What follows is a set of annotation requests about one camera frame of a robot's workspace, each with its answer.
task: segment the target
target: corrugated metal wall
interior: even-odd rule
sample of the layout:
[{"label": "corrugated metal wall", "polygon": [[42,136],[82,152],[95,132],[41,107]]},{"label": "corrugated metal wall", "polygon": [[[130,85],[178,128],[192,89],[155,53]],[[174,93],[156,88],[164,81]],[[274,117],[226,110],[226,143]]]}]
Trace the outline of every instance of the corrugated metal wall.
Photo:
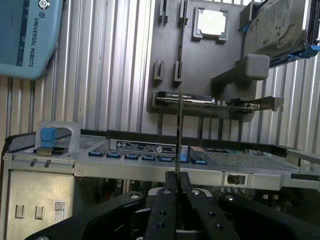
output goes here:
[{"label": "corrugated metal wall", "polygon": [[[146,112],[154,4],[67,0],[58,51],[46,76],[36,82],[0,76],[0,146],[6,136],[33,131],[41,120],[175,135],[175,116]],[[257,112],[250,123],[186,116],[183,135],[320,153],[319,64],[316,57],[271,69],[269,78],[258,83],[257,98],[285,97],[283,112]]]}]

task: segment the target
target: screw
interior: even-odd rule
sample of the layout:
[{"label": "screw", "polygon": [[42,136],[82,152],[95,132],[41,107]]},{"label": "screw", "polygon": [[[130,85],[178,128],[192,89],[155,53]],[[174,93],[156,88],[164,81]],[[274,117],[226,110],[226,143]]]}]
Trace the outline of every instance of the screw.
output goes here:
[{"label": "screw", "polygon": [[131,196],[130,196],[130,198],[132,198],[132,199],[138,199],[140,196],[138,195],[138,194],[132,194]]},{"label": "screw", "polygon": [[200,192],[198,190],[196,190],[196,189],[193,189],[191,191],[191,193],[194,194],[194,195],[199,195],[200,194]]},{"label": "screw", "polygon": [[165,190],[163,190],[163,193],[164,193],[164,194],[170,194],[171,191],[170,191],[169,189],[165,189]]},{"label": "screw", "polygon": [[235,198],[233,196],[231,196],[231,195],[225,196],[225,199],[228,199],[229,201],[235,200]]}]

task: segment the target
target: gray mounting plate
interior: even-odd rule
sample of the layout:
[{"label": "gray mounting plate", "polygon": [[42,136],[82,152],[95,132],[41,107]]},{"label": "gray mounting plate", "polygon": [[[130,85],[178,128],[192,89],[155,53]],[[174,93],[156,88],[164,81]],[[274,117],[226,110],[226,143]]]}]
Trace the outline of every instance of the gray mounting plate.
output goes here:
[{"label": "gray mounting plate", "polygon": [[[182,47],[181,83],[174,83],[175,63],[178,60],[180,28],[177,12],[180,9],[180,0],[167,0],[168,21],[159,21],[161,0],[155,3],[153,23],[152,49],[150,59],[149,84],[147,94],[147,111],[149,113],[176,114],[177,110],[154,103],[154,93],[157,91],[179,92],[203,96],[214,96],[217,101],[229,101],[231,98],[254,100],[256,97],[257,82],[242,82],[229,84],[223,90],[212,90],[211,78],[230,70],[236,61],[242,57],[243,33],[238,31],[240,12],[245,6],[210,2],[203,0],[189,0],[187,7],[188,21],[184,29]],[[195,8],[205,8],[213,11],[226,11],[226,38],[225,43],[214,39],[192,41]],[[162,79],[155,78],[155,66],[163,61],[164,71]],[[184,115],[204,116],[201,111],[184,110]],[[212,110],[206,117],[251,121],[254,113],[232,114],[219,109]]]}]

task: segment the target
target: light blue device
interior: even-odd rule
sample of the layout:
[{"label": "light blue device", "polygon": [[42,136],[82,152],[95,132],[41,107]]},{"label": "light blue device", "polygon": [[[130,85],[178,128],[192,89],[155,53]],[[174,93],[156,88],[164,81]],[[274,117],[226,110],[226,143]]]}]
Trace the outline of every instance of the light blue device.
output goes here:
[{"label": "light blue device", "polygon": [[64,0],[0,0],[0,75],[36,80],[55,51]]}]

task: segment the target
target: hard drive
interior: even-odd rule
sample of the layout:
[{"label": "hard drive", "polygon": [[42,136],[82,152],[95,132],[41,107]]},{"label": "hard drive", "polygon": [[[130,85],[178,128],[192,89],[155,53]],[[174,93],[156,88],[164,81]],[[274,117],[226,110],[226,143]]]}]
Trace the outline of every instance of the hard drive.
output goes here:
[{"label": "hard drive", "polygon": [[64,0],[0,1],[0,75],[36,80],[56,48]]},{"label": "hard drive", "polygon": [[268,55],[270,66],[314,57],[318,51],[319,0],[266,0],[246,26],[243,57]]}]

